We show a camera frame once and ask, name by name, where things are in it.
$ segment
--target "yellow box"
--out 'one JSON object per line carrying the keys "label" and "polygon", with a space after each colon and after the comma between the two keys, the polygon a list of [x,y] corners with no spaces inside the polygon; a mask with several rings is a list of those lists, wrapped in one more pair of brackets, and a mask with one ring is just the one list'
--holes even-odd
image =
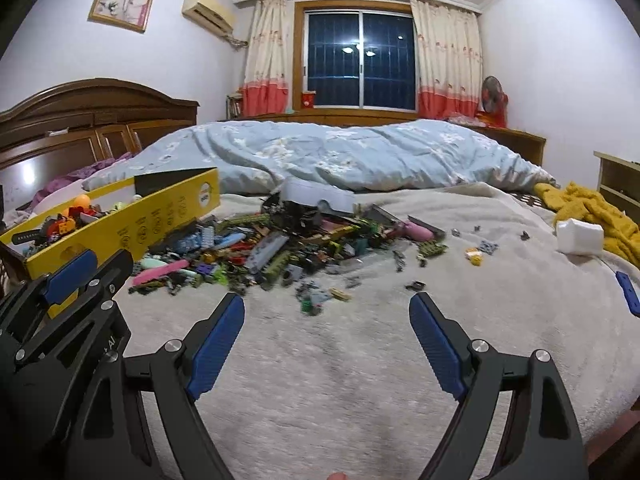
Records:
{"label": "yellow box", "polygon": [[[87,193],[91,203],[100,205],[103,210],[109,210],[116,202],[128,202],[135,194],[135,178]],[[14,234],[38,229],[48,216],[55,217],[72,204],[73,200],[60,204],[0,236],[2,260],[12,278],[34,279],[47,272],[55,272],[85,249],[95,253],[98,265],[118,249],[126,249],[134,260],[139,260],[149,246],[162,240],[168,232],[193,218],[205,216],[220,205],[218,170],[213,168],[145,196],[61,238],[29,258],[24,258],[19,248],[11,243]],[[57,308],[52,307],[49,315],[55,316],[71,300]]]}

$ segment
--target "yellow towel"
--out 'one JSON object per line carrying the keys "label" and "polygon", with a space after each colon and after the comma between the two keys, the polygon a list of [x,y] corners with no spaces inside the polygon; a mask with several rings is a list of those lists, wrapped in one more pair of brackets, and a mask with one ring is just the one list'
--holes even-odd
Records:
{"label": "yellow towel", "polygon": [[533,191],[549,209],[556,211],[556,222],[575,218],[604,229],[604,249],[640,267],[640,230],[631,218],[604,200],[592,189],[570,182],[564,189],[536,184]]}

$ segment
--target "window frame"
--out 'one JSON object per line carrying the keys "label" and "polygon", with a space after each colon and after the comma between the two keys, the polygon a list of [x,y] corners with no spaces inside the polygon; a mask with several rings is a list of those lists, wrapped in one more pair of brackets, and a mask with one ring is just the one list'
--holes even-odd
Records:
{"label": "window frame", "polygon": [[345,112],[354,116],[384,117],[400,121],[413,121],[417,117],[417,89],[418,89],[418,65],[416,69],[416,109],[403,110],[401,108],[386,107],[347,107],[347,106],[322,106],[304,109],[302,107],[302,91],[305,89],[305,57],[308,56],[306,45],[307,28],[305,27],[306,13],[313,10],[328,10],[340,12],[342,10],[364,10],[373,13],[393,12],[403,16],[412,16],[411,6],[400,2],[388,2],[379,0],[301,0],[295,3],[294,28],[293,28],[293,67],[292,67],[292,108],[296,112],[302,111],[305,115],[327,115],[328,110],[334,110],[337,115]]}
{"label": "window frame", "polygon": [[418,111],[418,65],[415,62],[414,51],[414,108],[391,108],[385,106],[365,106],[364,104],[364,15],[365,14],[384,14],[386,16],[399,16],[402,18],[411,18],[411,13],[397,12],[392,10],[378,10],[378,9],[310,9],[305,11],[305,29],[303,35],[302,46],[302,91],[308,90],[308,57],[309,57],[309,16],[311,14],[357,14],[358,15],[358,43],[360,48],[358,49],[358,106],[353,105],[316,105],[314,108],[346,108],[349,110],[384,110],[389,112],[417,112]]}

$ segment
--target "floral curtain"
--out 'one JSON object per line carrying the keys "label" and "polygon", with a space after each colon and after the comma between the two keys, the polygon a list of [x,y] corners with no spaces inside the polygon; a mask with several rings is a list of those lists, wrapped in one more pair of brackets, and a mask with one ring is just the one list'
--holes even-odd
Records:
{"label": "floral curtain", "polygon": [[478,18],[472,12],[411,0],[417,33],[418,114],[474,117],[482,85]]}
{"label": "floral curtain", "polygon": [[256,3],[242,86],[245,117],[283,113],[287,107],[288,33],[287,0]]}

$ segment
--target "air conditioner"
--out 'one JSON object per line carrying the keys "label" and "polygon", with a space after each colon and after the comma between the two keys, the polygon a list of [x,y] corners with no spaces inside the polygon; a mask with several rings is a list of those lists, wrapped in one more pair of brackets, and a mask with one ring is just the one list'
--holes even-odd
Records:
{"label": "air conditioner", "polygon": [[236,19],[216,0],[184,0],[182,13],[217,36],[232,36]]}

